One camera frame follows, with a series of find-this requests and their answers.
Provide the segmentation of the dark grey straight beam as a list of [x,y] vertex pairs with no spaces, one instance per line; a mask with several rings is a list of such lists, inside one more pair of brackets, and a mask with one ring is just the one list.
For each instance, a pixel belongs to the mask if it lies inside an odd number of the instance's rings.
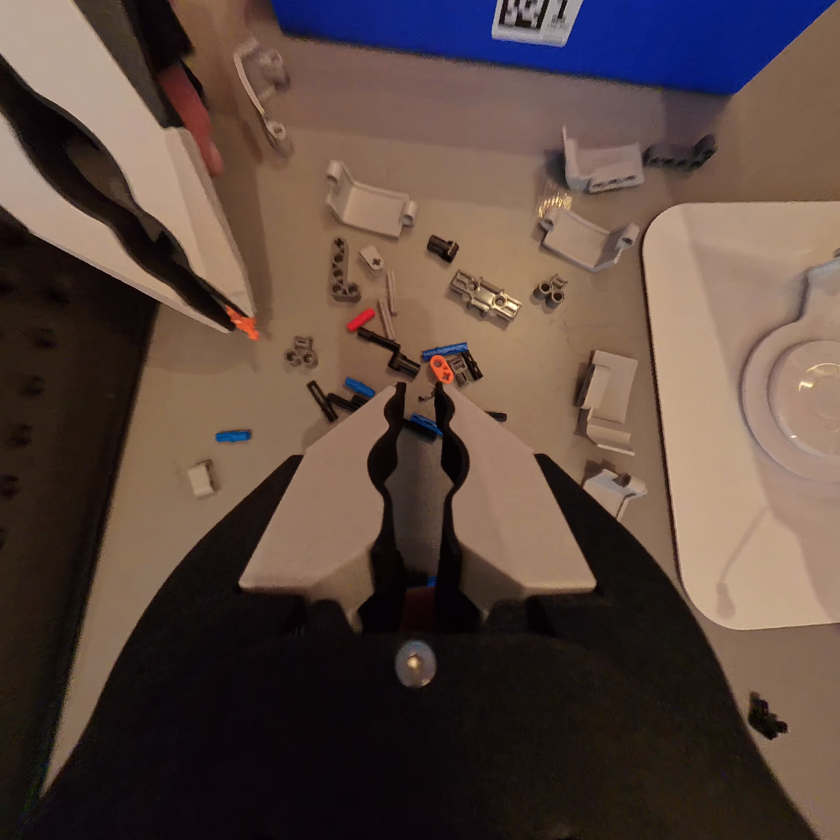
[[706,134],[696,143],[659,141],[648,146],[642,155],[643,166],[694,172],[718,152],[716,135]]

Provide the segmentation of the dark grey double cross block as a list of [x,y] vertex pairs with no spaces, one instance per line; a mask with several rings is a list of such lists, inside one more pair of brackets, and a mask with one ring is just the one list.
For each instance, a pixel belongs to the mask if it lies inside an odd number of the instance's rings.
[[505,322],[515,319],[522,307],[519,299],[507,294],[479,276],[472,276],[459,269],[449,282],[449,290],[468,308],[481,316],[491,315]]

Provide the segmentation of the black dimpled pad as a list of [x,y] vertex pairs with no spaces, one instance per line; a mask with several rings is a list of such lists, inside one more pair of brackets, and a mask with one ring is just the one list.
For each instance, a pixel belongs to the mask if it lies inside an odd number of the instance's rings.
[[158,307],[2,213],[2,838],[46,777]]

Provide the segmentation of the short dark grey angled beam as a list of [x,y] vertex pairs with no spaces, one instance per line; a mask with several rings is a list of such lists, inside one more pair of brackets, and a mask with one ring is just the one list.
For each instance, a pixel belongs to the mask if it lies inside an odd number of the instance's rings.
[[361,301],[361,289],[349,279],[348,255],[347,241],[340,236],[334,238],[331,243],[329,290],[336,302],[357,303]]

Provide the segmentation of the small black clip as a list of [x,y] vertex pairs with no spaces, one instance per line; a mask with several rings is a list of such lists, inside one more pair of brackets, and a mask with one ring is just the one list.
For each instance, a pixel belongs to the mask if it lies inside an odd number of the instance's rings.
[[748,724],[752,730],[769,741],[789,732],[789,724],[770,709],[769,702],[757,691],[749,693]]

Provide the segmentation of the clear plastic wrapper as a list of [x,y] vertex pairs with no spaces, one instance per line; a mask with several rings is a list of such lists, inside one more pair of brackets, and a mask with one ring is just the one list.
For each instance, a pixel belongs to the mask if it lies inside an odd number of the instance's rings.
[[558,208],[571,209],[572,194],[546,173],[539,173],[534,194],[534,212],[538,218],[543,218]]

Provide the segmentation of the light grey curved panel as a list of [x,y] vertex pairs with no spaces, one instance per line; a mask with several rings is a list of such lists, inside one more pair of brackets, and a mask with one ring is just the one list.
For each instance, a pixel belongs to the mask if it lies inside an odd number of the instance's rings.
[[581,487],[613,518],[621,522],[632,501],[646,497],[646,484],[636,476],[615,472],[608,462],[588,460]]
[[409,195],[359,182],[341,161],[331,161],[325,175],[325,205],[342,224],[394,239],[415,225],[417,204]]
[[539,227],[543,249],[591,273],[615,266],[640,234],[636,224],[606,230],[561,206],[547,211]]

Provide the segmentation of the light grey boxy panel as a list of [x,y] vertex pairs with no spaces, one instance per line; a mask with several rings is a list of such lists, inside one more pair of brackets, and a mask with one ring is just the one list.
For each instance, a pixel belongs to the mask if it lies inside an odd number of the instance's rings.
[[637,361],[595,350],[576,395],[581,431],[596,447],[634,456],[632,433],[626,424]]

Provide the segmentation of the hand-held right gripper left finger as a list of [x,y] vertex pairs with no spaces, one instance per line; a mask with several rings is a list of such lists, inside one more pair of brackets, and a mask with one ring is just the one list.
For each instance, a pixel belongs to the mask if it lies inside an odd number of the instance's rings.
[[387,386],[309,446],[239,587],[336,602],[352,626],[401,623],[406,569],[386,481],[396,470],[406,385]]

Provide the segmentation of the blue storage bin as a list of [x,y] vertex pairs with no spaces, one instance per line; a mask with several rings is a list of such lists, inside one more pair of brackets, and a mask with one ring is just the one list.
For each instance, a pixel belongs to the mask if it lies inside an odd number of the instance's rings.
[[289,35],[732,95],[831,1],[272,1]]

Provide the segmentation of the short grey axle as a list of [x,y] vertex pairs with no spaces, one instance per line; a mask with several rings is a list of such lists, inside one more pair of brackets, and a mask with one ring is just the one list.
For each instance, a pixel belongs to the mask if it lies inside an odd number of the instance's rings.
[[396,332],[393,319],[397,315],[396,306],[396,280],[393,269],[385,272],[385,297],[376,302],[379,319],[384,336],[390,341],[396,341]]

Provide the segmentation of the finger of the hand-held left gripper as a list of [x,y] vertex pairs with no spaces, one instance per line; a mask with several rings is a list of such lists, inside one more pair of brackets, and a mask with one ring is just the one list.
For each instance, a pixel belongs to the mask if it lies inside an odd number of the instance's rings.
[[105,223],[73,206],[30,160],[13,125],[1,116],[1,205],[28,231],[131,288],[217,331],[235,329],[223,312],[218,324],[180,300],[141,267]]
[[2,115],[47,182],[184,303],[256,318],[196,142],[160,126],[76,2],[2,2],[1,29]]

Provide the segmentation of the light grey panel with holes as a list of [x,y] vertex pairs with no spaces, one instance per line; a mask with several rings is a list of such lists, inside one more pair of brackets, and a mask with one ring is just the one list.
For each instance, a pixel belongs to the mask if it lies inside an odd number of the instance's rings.
[[644,183],[642,151],[638,143],[583,149],[563,126],[564,179],[570,190],[606,193]]

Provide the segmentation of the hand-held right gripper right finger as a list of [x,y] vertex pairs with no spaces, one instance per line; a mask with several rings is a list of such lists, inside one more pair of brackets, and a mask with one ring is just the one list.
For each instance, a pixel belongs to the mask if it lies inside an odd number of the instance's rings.
[[466,632],[502,602],[597,586],[534,451],[450,385],[437,384],[444,499],[437,628]]

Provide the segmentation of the white book stand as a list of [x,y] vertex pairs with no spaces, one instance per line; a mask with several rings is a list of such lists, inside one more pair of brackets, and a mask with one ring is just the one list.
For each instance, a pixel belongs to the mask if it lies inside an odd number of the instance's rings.
[[738,630],[837,624],[838,202],[691,203],[642,257],[679,573]]

